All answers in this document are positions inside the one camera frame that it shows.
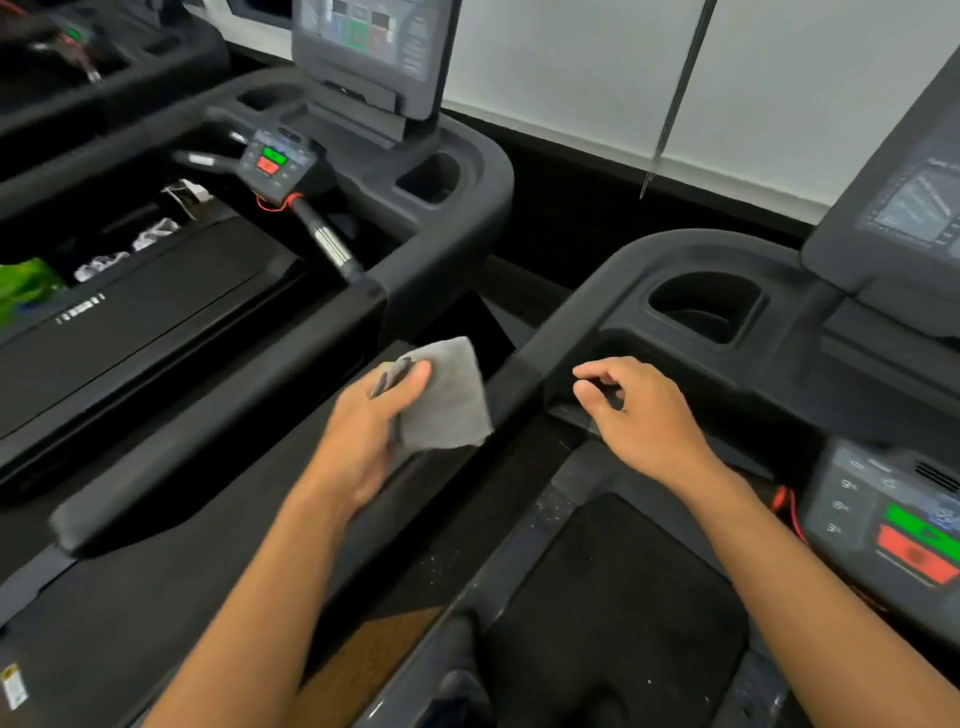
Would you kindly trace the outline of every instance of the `vent grille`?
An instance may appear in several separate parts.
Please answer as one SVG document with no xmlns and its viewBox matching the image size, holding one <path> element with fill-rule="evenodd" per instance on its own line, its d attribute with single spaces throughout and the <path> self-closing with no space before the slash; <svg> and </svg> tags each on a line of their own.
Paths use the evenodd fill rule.
<svg viewBox="0 0 960 728">
<path fill-rule="evenodd" d="M 917 475 L 922 475 L 927 480 L 933 481 L 944 490 L 948 490 L 951 493 L 960 493 L 960 480 L 950 477 L 946 473 L 937 470 L 932 465 L 928 465 L 922 460 L 918 460 L 916 463 L 914 463 L 914 470 L 917 472 Z"/>
</svg>

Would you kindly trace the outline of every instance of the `hand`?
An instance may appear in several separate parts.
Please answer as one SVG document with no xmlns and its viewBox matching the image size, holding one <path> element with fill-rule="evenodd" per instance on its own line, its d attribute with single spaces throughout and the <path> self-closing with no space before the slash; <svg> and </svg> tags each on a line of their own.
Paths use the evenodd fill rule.
<svg viewBox="0 0 960 728">
<path fill-rule="evenodd" d="M 593 417 L 604 442 L 634 470 L 687 500 L 698 483 L 727 471 L 697 426 L 680 387 L 650 364 L 631 356 L 590 361 L 575 367 L 573 393 Z M 623 409 L 611 407 L 586 379 L 619 384 Z"/>
<path fill-rule="evenodd" d="M 337 399 L 324 437 L 300 484 L 311 494 L 333 499 L 350 518 L 380 490 L 389 460 L 390 421 L 423 394 L 430 379 L 430 362 L 414 365 L 396 387 L 375 400 L 370 393 L 389 364 L 351 384 Z"/>
</svg>

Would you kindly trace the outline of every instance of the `grey cloth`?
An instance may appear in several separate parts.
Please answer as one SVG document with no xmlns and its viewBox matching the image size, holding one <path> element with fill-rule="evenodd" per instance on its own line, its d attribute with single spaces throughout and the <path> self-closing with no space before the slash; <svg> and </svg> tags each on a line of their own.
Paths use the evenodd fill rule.
<svg viewBox="0 0 960 728">
<path fill-rule="evenodd" d="M 396 419 L 397 444 L 405 452 L 483 445 L 493 432 L 483 378 L 466 336 L 406 354 L 433 364 L 420 398 Z"/>
</svg>

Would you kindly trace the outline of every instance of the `cup holder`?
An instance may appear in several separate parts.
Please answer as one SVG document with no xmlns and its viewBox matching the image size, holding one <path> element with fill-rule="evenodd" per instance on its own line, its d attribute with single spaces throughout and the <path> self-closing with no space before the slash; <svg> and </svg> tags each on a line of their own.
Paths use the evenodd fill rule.
<svg viewBox="0 0 960 728">
<path fill-rule="evenodd" d="M 254 111 L 266 111 L 278 104 L 299 99 L 303 89 L 295 85 L 271 85 L 265 88 L 254 88 L 247 93 L 240 94 L 237 101 Z"/>
<path fill-rule="evenodd" d="M 431 155 L 396 181 L 404 192 L 429 205 L 439 205 L 460 184 L 460 164 L 446 152 Z"/>
<path fill-rule="evenodd" d="M 763 300 L 752 280 L 730 273 L 687 273 L 660 285 L 650 307 L 715 344 L 729 344 Z"/>
</svg>

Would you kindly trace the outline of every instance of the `treadmill handrail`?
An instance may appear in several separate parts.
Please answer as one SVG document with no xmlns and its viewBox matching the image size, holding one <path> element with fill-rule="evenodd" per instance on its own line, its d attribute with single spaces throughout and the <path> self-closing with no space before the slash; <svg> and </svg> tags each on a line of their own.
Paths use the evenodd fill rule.
<svg viewBox="0 0 960 728">
<path fill-rule="evenodd" d="M 76 554 L 128 513 L 282 384 L 348 335 L 382 303 L 382 292 L 351 286 L 253 361 L 195 401 L 50 517 L 57 545 Z"/>
</svg>

